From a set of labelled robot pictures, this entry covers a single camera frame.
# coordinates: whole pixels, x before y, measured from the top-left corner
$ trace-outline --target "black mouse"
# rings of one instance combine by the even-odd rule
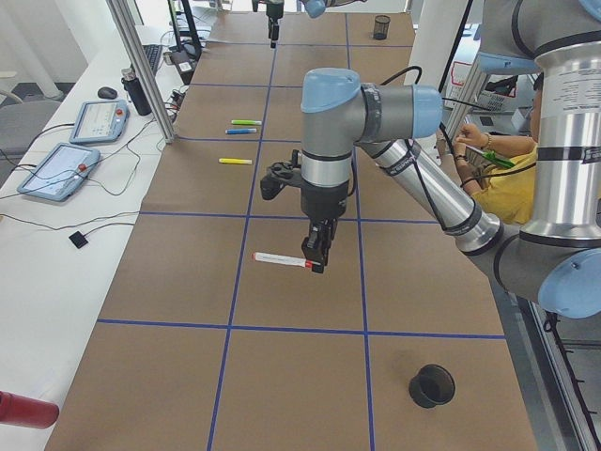
[[[98,90],[101,99],[116,99],[116,91],[109,86],[103,86]]]

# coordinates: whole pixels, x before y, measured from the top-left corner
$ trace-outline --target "yellow marker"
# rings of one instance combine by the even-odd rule
[[[253,164],[253,160],[241,160],[240,158],[220,158],[219,163],[223,163],[223,164]]]

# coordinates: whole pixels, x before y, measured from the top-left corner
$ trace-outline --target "white desk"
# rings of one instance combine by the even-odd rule
[[[163,30],[141,27],[143,43],[158,43]],[[115,88],[126,99],[121,69],[130,61],[115,31],[48,123],[73,122],[83,101],[97,99],[101,86]],[[181,86],[174,67],[162,65],[157,83],[164,99]],[[131,115],[120,139],[96,146],[103,156],[115,152],[152,119],[140,117],[130,103]],[[57,142],[69,140],[70,128],[51,131],[32,146],[22,163],[38,163]],[[14,196],[0,200],[0,214],[49,226],[75,225],[122,211],[138,211],[157,167],[162,135],[156,123],[131,144],[141,162],[131,186],[111,196],[87,181],[65,203],[55,204]],[[137,158],[126,149],[99,164],[91,178],[113,192],[125,186]],[[0,189],[0,197],[16,193],[26,176],[16,171]],[[51,231],[4,218],[0,221],[0,390],[52,401],[62,406],[116,267],[131,226],[114,225],[90,234],[89,244],[76,249],[68,236],[86,233],[108,222],[133,223],[136,215]],[[52,428],[38,430],[0,425],[0,448],[7,451],[42,450]]]

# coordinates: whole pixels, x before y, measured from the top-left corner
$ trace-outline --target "red cylinder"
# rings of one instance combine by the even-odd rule
[[[45,429],[58,418],[58,406],[31,397],[0,392],[0,423]]]

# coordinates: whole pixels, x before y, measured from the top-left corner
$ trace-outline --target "white marker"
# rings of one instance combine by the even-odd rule
[[[305,258],[277,256],[275,254],[265,254],[264,252],[254,252],[253,260],[264,261],[266,263],[277,263],[278,265],[301,266],[302,268],[313,268],[313,265],[319,264]]]

